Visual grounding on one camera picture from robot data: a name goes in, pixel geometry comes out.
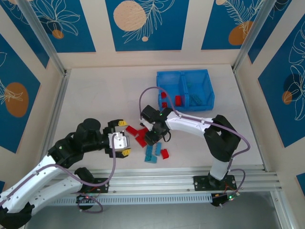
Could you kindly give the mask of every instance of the red lego brick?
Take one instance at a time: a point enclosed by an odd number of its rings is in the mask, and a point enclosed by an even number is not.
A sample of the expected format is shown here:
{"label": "red lego brick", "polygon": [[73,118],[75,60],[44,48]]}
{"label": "red lego brick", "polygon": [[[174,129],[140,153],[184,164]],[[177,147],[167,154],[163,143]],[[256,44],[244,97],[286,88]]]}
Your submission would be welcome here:
{"label": "red lego brick", "polygon": [[161,150],[161,155],[162,155],[163,160],[170,157],[170,156],[168,155],[167,149],[162,149],[162,150]]}
{"label": "red lego brick", "polygon": [[140,144],[140,146],[142,146],[142,148],[147,146],[147,143],[144,141],[144,138],[142,138],[141,136],[137,136],[135,140]]}
{"label": "red lego brick", "polygon": [[161,98],[165,99],[166,98],[166,93],[165,92],[161,92]]}
{"label": "red lego brick", "polygon": [[138,131],[136,129],[134,129],[133,127],[131,127],[130,125],[125,129],[129,134],[131,134],[132,136],[137,136]]}
{"label": "red lego brick", "polygon": [[182,102],[181,102],[181,96],[176,95],[175,96],[175,106],[181,106]]}
{"label": "red lego brick", "polygon": [[138,130],[138,134],[139,136],[141,136],[142,138],[145,137],[145,134],[148,132],[148,129],[147,128],[144,128],[142,130]]}

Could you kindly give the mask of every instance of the blue plastic bin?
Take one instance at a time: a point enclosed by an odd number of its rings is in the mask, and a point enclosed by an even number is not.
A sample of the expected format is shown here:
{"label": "blue plastic bin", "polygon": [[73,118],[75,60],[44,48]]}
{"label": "blue plastic bin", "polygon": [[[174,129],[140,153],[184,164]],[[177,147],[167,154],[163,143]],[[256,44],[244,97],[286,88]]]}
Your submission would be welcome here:
{"label": "blue plastic bin", "polygon": [[[157,72],[157,86],[165,89],[175,103],[175,96],[180,95],[182,106],[175,106],[178,111],[210,111],[214,107],[215,95],[207,70],[186,70]],[[162,102],[171,107],[169,99],[158,94],[159,108]]]}

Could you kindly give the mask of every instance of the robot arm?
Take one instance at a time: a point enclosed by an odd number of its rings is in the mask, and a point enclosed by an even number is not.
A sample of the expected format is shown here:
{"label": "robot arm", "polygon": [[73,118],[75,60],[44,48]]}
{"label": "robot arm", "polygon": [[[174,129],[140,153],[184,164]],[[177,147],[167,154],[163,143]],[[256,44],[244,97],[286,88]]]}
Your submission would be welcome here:
{"label": "robot arm", "polygon": [[213,119],[198,118],[181,113],[178,115],[171,108],[165,108],[160,112],[148,105],[141,112],[140,122],[149,130],[145,135],[145,141],[151,146],[164,138],[170,130],[181,130],[205,138],[214,157],[210,170],[210,182],[214,183],[226,176],[232,154],[240,142],[240,138],[235,134],[209,124],[216,123],[234,130],[228,120],[221,115]]}
{"label": "robot arm", "polygon": [[[84,153],[102,149],[105,149],[109,157],[113,157],[112,148],[116,150],[116,157],[127,157],[130,152],[129,138],[124,132],[115,132],[116,126],[125,124],[123,120],[111,121],[101,134],[101,124],[90,118],[79,124],[76,132],[57,141],[31,172],[16,185],[0,194],[0,224],[6,229],[18,229],[26,224],[32,215],[56,199],[80,190],[91,189],[72,177],[45,187],[61,173],[61,169],[50,166],[40,172],[37,171],[54,164],[70,168],[74,163],[82,160]],[[115,135],[114,145],[111,141],[113,135]],[[75,176],[83,181],[94,183],[94,177],[86,168],[77,169]]]}

